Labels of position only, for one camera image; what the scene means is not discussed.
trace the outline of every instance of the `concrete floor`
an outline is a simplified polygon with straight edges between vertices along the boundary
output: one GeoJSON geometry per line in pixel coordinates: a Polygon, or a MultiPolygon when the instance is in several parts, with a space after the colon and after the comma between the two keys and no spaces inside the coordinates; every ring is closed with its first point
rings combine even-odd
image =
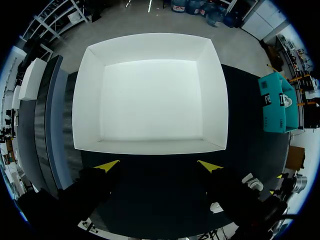
{"type": "MultiPolygon", "coordinates": [[[[272,73],[267,66],[270,61],[258,40],[240,28],[229,28],[223,23],[212,27],[200,15],[172,12],[170,7],[162,8],[161,0],[127,0],[106,9],[102,18],[94,23],[80,23],[66,32],[63,40],[55,40],[51,48],[55,55],[62,55],[61,68],[69,74],[78,71],[88,46],[126,35],[142,33],[179,33],[209,38],[217,51],[220,62],[241,69],[259,77],[272,73]]],[[[233,223],[224,227],[230,238],[237,226],[233,223]]],[[[121,239],[100,231],[102,237],[121,239]]]]}

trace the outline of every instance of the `brown box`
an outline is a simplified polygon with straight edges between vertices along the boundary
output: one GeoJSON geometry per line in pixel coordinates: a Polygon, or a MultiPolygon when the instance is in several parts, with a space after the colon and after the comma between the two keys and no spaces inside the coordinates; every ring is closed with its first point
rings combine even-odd
{"type": "Polygon", "coordinates": [[[299,171],[300,169],[304,168],[305,158],[305,149],[303,147],[290,146],[285,167],[287,169],[299,171]]]}
{"type": "Polygon", "coordinates": [[[5,143],[6,143],[6,149],[8,150],[8,152],[13,151],[12,141],[11,140],[7,140],[7,141],[5,141],[5,143]]]}

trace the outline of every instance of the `plastic bottle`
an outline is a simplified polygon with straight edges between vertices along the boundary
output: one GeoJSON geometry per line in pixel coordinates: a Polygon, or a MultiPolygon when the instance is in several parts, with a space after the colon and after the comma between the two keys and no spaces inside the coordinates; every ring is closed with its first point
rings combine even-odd
{"type": "Polygon", "coordinates": [[[189,0],[186,12],[191,15],[197,15],[200,11],[201,1],[200,0],[189,0]]]}
{"type": "Polygon", "coordinates": [[[200,14],[203,17],[206,17],[208,13],[214,11],[216,9],[216,4],[212,1],[209,0],[205,2],[201,7],[200,7],[200,14]]]}
{"type": "Polygon", "coordinates": [[[227,9],[225,9],[222,6],[218,6],[214,11],[209,12],[205,18],[206,22],[213,27],[217,27],[217,22],[222,22],[225,14],[227,12],[227,9]]]}
{"type": "Polygon", "coordinates": [[[188,5],[188,0],[171,0],[171,10],[176,13],[184,13],[188,5]]]}

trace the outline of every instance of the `white object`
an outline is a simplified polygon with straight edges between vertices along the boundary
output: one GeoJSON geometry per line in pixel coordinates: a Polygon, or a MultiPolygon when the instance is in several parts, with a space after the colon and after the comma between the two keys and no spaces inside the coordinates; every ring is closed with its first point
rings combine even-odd
{"type": "Polygon", "coordinates": [[[252,173],[249,173],[247,176],[245,176],[242,179],[242,183],[247,184],[251,189],[257,189],[260,192],[264,189],[263,183],[258,178],[254,177],[252,173]]]}
{"type": "Polygon", "coordinates": [[[36,58],[26,69],[21,88],[19,99],[24,101],[36,100],[47,63],[36,58]]]}
{"type": "Polygon", "coordinates": [[[72,129],[74,147],[94,152],[225,150],[227,86],[211,40],[147,33],[89,46],[75,84],[72,129]]]}
{"type": "Polygon", "coordinates": [[[79,15],[79,13],[77,11],[75,11],[75,12],[69,14],[68,18],[72,24],[76,24],[81,19],[81,16],[79,15]]]}
{"type": "Polygon", "coordinates": [[[223,211],[222,207],[218,202],[211,203],[210,211],[214,214],[221,213],[223,211]]]}
{"type": "Polygon", "coordinates": [[[19,99],[19,93],[20,93],[21,86],[16,86],[13,92],[12,97],[12,109],[19,109],[20,108],[20,99],[19,99]]]}
{"type": "Polygon", "coordinates": [[[283,102],[285,108],[288,108],[292,105],[292,99],[285,94],[283,94],[283,102]]]}

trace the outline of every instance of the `black panel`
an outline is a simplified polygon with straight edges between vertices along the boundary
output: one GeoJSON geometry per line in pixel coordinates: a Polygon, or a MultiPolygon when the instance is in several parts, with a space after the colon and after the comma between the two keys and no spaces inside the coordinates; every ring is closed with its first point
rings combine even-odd
{"type": "MultiPolygon", "coordinates": [[[[229,108],[226,150],[182,155],[81,151],[84,166],[121,161],[121,182],[97,209],[110,232],[144,239],[177,239],[229,224],[223,212],[210,211],[197,178],[197,160],[233,167],[243,177],[252,173],[264,184],[261,199],[276,187],[276,177],[287,157],[289,134],[263,131],[259,77],[226,65],[222,69],[229,108]]],[[[234,196],[234,204],[240,197],[234,196]]]]}
{"type": "Polygon", "coordinates": [[[56,78],[60,65],[62,62],[62,56],[56,56],[52,58],[46,65],[41,84],[39,87],[38,97],[34,110],[34,135],[35,146],[40,163],[43,176],[48,186],[49,192],[53,196],[57,196],[57,184],[53,177],[52,169],[50,167],[48,152],[46,146],[46,131],[45,131],[45,110],[48,96],[48,90],[50,81],[52,78],[56,78]]]}

